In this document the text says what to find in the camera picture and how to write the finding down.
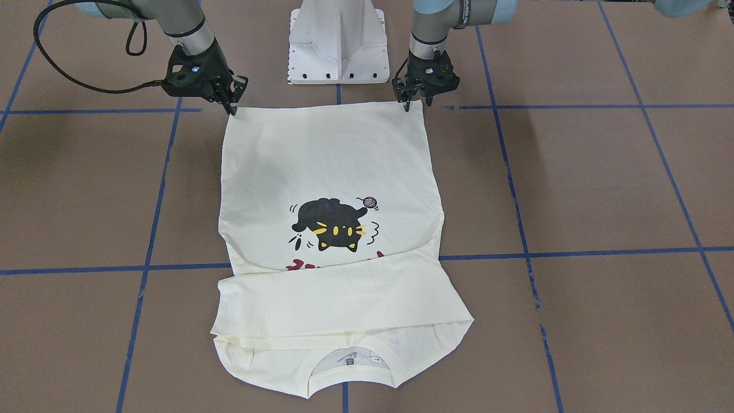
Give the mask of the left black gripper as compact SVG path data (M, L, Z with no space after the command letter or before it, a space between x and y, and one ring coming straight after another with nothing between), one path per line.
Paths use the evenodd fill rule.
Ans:
M409 52L392 79L396 101L402 104L406 112L409 112L414 96L425 98L427 107L432 107L435 96L455 91L459 84L460 78L454 73L454 66L445 50L436 50L427 60Z

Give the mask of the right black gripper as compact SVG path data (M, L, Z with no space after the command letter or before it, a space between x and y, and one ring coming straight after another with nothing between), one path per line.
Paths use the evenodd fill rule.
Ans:
M162 84L169 96L201 97L224 105L229 116L236 115L237 103L247 86L248 78L236 76L228 67L217 40L194 56L187 55L182 45L176 45Z

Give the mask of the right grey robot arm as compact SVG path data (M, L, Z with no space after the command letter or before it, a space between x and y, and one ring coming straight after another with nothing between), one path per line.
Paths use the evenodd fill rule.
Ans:
M235 76L197 1L94 1L78 9L100 18L154 20L173 44L161 87L169 96L199 97L236 114L248 79Z

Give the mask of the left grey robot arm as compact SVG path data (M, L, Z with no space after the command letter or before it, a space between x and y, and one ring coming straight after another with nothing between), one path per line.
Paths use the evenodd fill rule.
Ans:
M701 10L712 1L650 1L659 2L656 8L666 17L682 17ZM446 52L448 32L475 27L477 39L480 26L499 25L517 15L521 1L412 1L411 41L407 58L391 79L396 101L409 112L411 103L432 105L435 96L456 91L459 76ZM498 105L492 97L491 105L462 106L468 110L519 110L519 109L700 109L719 107L716 104L518 104Z

